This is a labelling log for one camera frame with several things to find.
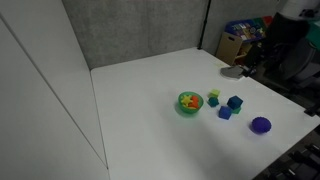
table surface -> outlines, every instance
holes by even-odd
[[[111,180],[251,179],[312,131],[319,117],[251,78],[221,77],[227,65],[203,50],[186,49],[94,69],[97,98]],[[177,108],[181,92],[207,100],[243,99],[230,120],[208,104],[195,115]],[[263,116],[272,123],[264,135],[249,124]]]

green bowl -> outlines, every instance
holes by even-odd
[[[190,109],[190,108],[184,107],[183,104],[181,103],[181,97],[183,97],[184,95],[197,96],[197,97],[199,98],[199,103],[198,103],[199,108],[198,108],[198,109]],[[202,105],[203,105],[203,99],[202,99],[202,97],[201,97],[199,94],[197,94],[197,93],[194,93],[194,92],[183,92],[183,93],[181,93],[181,94],[179,95],[179,97],[178,97],[178,105],[179,105],[179,108],[180,108],[183,112],[188,113],[188,114],[194,114],[194,113],[198,112],[198,111],[201,109],[201,107],[202,107]]]

